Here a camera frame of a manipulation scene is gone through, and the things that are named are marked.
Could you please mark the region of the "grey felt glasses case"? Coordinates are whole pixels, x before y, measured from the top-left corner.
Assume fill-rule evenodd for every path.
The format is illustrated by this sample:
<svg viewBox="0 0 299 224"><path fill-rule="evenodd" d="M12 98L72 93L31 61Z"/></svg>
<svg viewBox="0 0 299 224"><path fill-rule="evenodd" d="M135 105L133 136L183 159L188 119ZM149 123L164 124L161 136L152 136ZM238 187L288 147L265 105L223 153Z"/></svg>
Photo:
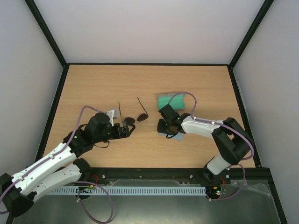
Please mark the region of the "grey felt glasses case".
<svg viewBox="0 0 299 224"><path fill-rule="evenodd" d="M185 109L184 97L185 94L176 95L170 102L170 99L175 93L160 94L157 96L157 108L160 110L165 105L169 104L174 110L183 110Z"/></svg>

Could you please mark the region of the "blue cleaning cloth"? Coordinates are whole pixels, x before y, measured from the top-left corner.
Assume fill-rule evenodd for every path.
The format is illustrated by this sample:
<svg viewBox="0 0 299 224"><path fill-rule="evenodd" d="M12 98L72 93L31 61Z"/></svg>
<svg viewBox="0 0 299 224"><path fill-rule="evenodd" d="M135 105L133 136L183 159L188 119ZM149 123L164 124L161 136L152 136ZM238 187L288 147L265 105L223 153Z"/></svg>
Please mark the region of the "blue cleaning cloth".
<svg viewBox="0 0 299 224"><path fill-rule="evenodd" d="M158 132L158 134L161 135L161 136L164 136L166 139L178 140L178 141L181 141L183 139L183 134L182 133L165 134L165 133Z"/></svg>

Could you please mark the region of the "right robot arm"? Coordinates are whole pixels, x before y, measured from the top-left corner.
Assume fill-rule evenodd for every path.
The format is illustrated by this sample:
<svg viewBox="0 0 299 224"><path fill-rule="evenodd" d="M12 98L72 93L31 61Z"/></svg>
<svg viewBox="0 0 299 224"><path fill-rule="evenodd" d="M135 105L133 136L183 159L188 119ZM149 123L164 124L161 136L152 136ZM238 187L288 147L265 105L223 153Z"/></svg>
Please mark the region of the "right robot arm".
<svg viewBox="0 0 299 224"><path fill-rule="evenodd" d="M214 140L219 154L213 157L204 167L202 177L207 183L219 183L225 177L227 168L247 160L246 154L254 155L254 142L234 118L224 121L200 119L192 114L176 112L170 104L159 111L162 118L158 121L157 131L167 138L177 134L197 134Z"/></svg>

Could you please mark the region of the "green circuit board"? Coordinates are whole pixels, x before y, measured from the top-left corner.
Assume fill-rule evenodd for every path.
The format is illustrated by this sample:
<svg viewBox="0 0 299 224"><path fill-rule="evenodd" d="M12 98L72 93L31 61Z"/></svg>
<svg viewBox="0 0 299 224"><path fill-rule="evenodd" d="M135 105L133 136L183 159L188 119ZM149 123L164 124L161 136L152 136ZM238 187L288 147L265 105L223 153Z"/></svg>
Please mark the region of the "green circuit board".
<svg viewBox="0 0 299 224"><path fill-rule="evenodd" d="M88 185L88 186L79 186L78 190L82 191L89 191L89 190L95 190L96 186L95 185Z"/></svg>
<svg viewBox="0 0 299 224"><path fill-rule="evenodd" d="M226 184L221 184L219 186L213 186L211 193L216 195L226 194L228 191L228 187Z"/></svg>

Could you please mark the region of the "right green circuit board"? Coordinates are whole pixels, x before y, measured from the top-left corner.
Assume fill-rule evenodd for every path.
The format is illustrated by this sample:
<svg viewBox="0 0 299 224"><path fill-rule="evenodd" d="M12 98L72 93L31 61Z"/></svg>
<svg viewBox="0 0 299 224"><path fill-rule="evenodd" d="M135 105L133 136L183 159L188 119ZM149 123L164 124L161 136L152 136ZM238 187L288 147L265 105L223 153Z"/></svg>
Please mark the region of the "right green circuit board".
<svg viewBox="0 0 299 224"><path fill-rule="evenodd" d="M226 184L221 184L219 186L213 186L211 193L216 195L226 194L228 191L228 187Z"/></svg>

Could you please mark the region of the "black round sunglasses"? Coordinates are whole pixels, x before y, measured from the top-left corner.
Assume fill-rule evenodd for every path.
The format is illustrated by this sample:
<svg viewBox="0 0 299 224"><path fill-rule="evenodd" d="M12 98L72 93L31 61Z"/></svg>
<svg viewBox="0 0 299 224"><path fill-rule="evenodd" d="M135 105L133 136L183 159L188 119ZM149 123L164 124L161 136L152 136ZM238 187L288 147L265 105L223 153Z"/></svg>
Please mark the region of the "black round sunglasses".
<svg viewBox="0 0 299 224"><path fill-rule="evenodd" d="M118 101L118 110L119 110L120 119L122 122L125 122L128 125L129 124L133 125L135 123L143 122L149 118L149 114L148 114L147 110L145 109L143 103L141 102L141 99L139 97L136 97L136 98L137 98L139 107L142 109L142 111L139 113L133 113L133 114L126 113L125 116L122 115L121 102Z"/></svg>

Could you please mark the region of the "left green circuit board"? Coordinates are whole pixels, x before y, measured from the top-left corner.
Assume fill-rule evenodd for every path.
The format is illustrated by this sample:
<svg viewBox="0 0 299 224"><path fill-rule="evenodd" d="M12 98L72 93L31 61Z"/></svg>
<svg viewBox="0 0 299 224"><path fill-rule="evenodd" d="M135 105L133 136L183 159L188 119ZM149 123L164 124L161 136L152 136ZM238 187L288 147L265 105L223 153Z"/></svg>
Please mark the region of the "left green circuit board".
<svg viewBox="0 0 299 224"><path fill-rule="evenodd" d="M79 186L78 190L82 191L89 191L89 190L95 190L96 186L95 185L88 185L88 186Z"/></svg>

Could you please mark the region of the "black aluminium frame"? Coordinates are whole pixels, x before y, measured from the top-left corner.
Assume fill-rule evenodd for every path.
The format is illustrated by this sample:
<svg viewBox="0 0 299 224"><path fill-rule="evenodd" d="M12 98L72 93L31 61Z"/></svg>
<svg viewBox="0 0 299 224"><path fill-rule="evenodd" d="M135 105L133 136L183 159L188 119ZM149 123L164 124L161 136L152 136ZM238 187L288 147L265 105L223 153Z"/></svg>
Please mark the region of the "black aluminium frame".
<svg viewBox="0 0 299 224"><path fill-rule="evenodd" d="M236 104L238 103L238 108L240 110L240 112L238 112L237 114L237 118L242 119L243 125L245 127L245 130L247 131L248 135L251 136L251 138L253 138L253 133L252 133L252 128L249 124L249 118L248 118L248 114L245 112L245 104L244 101L241 100L241 90L239 87L237 87L237 80L236 80L236 76L235 74L233 74L233 69L235 68L235 66L237 65L239 59L241 58L241 56L244 54L243 52L245 51L248 43L250 43L252 37L254 36L254 33L256 32L256 30L258 29L258 27L260 26L260 23L263 21L265 15L268 13L269 9L271 8L274 0L260 0L260 2L262 2L262 4L260 4L260 8L257 11L256 10L256 16L254 17L246 35L244 36L243 40L241 41L240 45L238 46L234 56L232 57L232 60L230 61L230 63L179 63L178 62L158 62L156 60L153 62L149 62L146 60L143 61L139 61L139 62L134 62L134 61L127 61L127 62L122 62L122 61L115 61L115 62L100 62L99 59L97 59L97 62L71 62L71 61L67 61L66 58L63 56L63 53L61 51L61 49L59 48L59 44L57 44L54 36L52 35L53 32L49 29L49 26L47 24L47 22L45 21L45 12L41 12L41 5L39 6L37 4L38 0L25 0L25 3L29 9L29 11L31 12L32 16L34 17L36 23L38 24L38 26L40 27L40 29L42 30L42 32L44 33L45 38L47 39L49 45L52 47L53 52L56 54L56 57L58 59L58 61L60 62L61 66L63 67L63 72L61 74L58 86L57 86L57 90L51 105L51 109L48 115L48 119L47 119L47 123L45 125L44 131L43 131L43 135L40 141L40 145L39 148L37 150L37 154L35 159L40 159L42 154L45 152L45 149L47 148L46 145L48 143L48 139L49 136L53 135L51 134L51 129L53 127L53 122L55 122L55 116L57 113L57 109L58 112L62 112L62 109L60 109L59 107L62 108L62 102L63 100L61 100L61 96L63 96L63 89L66 89L66 87L64 87L65 81L68 78L68 72L70 67L74 67L74 66L207 66L207 67L227 67L227 74L230 75L230 79L231 79L231 87L229 87L229 90L232 92L232 90L234 90L234 94L236 97L236 100L232 101L233 103L233 107L232 110L234 112L236 112ZM229 3L228 1L226 2L226 0L224 1L224 6L220 6L220 1L216 2L216 6L212 6L212 9L214 10L213 12L213 16L216 17L216 15L220 15L218 12L216 13L216 7L220 7L220 11L224 10L224 7L231 6L233 5L233 3L238 3L237 2L231 2ZM247 5L249 5L249 3L253 3L250 0L241 0L239 3L241 3L241 6L243 7L243 11L245 13L245 11L248 9ZM156 86L158 84L157 80L153 80L152 82L149 83L144 83L141 86L148 87L149 89L147 91L143 91L143 93L141 94L141 90L145 90L145 89L140 89L139 88L139 94L141 94L141 96L143 97L147 97L148 99L150 99L149 102L153 102L154 100L154 95L155 93L158 94L157 90L154 91L154 89L152 87L158 87Z"/></svg>

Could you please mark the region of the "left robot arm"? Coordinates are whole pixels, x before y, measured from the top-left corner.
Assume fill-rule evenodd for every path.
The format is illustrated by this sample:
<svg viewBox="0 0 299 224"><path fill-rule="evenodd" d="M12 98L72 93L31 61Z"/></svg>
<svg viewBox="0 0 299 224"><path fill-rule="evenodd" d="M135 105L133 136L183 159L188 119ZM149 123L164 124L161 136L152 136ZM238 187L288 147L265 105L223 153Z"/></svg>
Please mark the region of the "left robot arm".
<svg viewBox="0 0 299 224"><path fill-rule="evenodd" d="M92 150L95 144L127 138L134 124L114 123L114 111L97 113L84 125L76 125L50 153L24 170L0 177L0 201L7 213L18 217L54 188L84 180L91 167L81 155Z"/></svg>

